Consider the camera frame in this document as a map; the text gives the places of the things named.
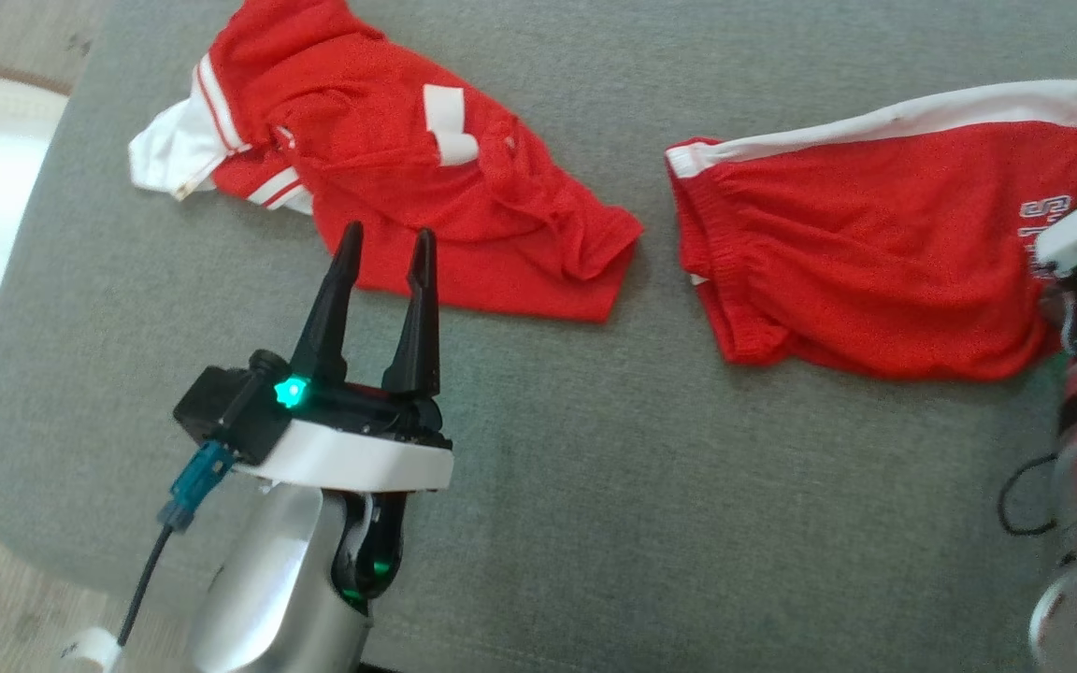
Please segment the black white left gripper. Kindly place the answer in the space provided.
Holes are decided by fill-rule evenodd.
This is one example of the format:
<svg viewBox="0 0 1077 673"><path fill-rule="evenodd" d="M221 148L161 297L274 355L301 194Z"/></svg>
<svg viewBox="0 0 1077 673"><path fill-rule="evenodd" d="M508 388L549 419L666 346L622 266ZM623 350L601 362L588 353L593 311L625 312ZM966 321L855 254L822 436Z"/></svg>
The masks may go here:
<svg viewBox="0 0 1077 673"><path fill-rule="evenodd" d="M381 388L341 384L348 307L362 265L364 227L350 222L316 294L291 359L300 379L275 387L291 413L272 451L247 476L342 493L423 493L452 481L452 441L445 438L440 392L439 302L435 233L416 235L406 281L409 302L395 356Z"/></svg>

